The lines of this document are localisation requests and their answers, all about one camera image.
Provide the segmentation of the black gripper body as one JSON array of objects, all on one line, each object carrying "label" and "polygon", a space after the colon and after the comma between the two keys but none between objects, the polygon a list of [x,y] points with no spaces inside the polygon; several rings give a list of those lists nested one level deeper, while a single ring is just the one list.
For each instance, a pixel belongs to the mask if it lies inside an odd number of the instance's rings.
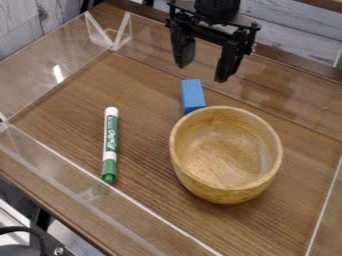
[{"label": "black gripper body", "polygon": [[178,24],[194,38],[224,45],[229,40],[238,44],[242,54],[250,55],[256,47],[261,25],[240,13],[242,0],[170,0],[166,26]]}]

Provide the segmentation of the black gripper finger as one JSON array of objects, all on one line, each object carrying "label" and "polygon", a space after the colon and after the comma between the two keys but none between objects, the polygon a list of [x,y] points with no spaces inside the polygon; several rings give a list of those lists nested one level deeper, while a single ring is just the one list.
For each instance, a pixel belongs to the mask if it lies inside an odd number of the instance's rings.
[{"label": "black gripper finger", "polygon": [[193,33],[178,24],[172,26],[172,45],[176,63],[180,68],[185,68],[194,61],[196,38]]},{"label": "black gripper finger", "polygon": [[244,54],[237,43],[226,43],[222,47],[222,54],[216,70],[216,81],[224,83],[237,73],[242,62]]}]

